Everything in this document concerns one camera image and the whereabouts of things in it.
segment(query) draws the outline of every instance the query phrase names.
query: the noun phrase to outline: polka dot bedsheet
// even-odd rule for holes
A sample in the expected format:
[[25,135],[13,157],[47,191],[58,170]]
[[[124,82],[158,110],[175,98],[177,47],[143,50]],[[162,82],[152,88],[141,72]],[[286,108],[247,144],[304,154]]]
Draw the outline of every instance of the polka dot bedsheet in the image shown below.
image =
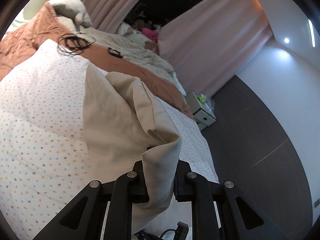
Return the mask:
[[[82,127],[88,64],[47,40],[0,82],[0,210],[20,240],[33,239],[90,182]],[[196,123],[160,101],[182,137],[180,159],[218,182]]]

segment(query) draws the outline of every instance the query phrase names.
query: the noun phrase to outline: beige pillowcase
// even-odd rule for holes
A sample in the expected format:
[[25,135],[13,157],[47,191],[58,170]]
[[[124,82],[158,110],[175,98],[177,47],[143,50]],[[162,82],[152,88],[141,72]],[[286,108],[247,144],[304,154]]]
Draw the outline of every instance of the beige pillowcase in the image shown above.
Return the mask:
[[133,205],[136,233],[170,205],[179,132],[139,78],[118,72],[104,77],[93,64],[86,73],[83,120],[92,180],[113,181],[142,160],[150,200]]

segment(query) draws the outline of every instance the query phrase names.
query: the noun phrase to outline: teddy bear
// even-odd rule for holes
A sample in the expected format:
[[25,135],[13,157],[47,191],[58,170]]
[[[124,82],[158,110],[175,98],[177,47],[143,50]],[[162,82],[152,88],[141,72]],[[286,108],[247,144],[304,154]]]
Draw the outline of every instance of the teddy bear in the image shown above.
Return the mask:
[[85,28],[92,26],[90,16],[81,0],[49,0],[57,14],[72,19]]

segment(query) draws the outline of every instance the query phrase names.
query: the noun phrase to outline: stuffed animal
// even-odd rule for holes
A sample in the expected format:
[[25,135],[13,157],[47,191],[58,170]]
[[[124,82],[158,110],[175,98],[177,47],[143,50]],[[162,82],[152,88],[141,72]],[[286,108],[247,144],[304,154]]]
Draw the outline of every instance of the stuffed animal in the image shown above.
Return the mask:
[[76,24],[87,28],[92,21],[81,0],[49,0],[54,10],[65,17],[72,19]]
[[154,43],[158,42],[159,33],[157,30],[152,31],[148,28],[142,28],[141,29],[142,34],[147,36],[149,39],[151,39]]

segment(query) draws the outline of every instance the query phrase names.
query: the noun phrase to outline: ceiling light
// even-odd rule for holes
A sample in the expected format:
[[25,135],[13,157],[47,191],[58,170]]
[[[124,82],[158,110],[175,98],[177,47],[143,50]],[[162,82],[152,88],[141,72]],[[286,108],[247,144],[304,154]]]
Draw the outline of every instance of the ceiling light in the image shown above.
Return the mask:
[[315,34],[313,32],[313,26],[312,26],[312,22],[310,20],[309,20],[309,26],[310,26],[310,31],[311,31],[312,46],[315,48],[316,47]]

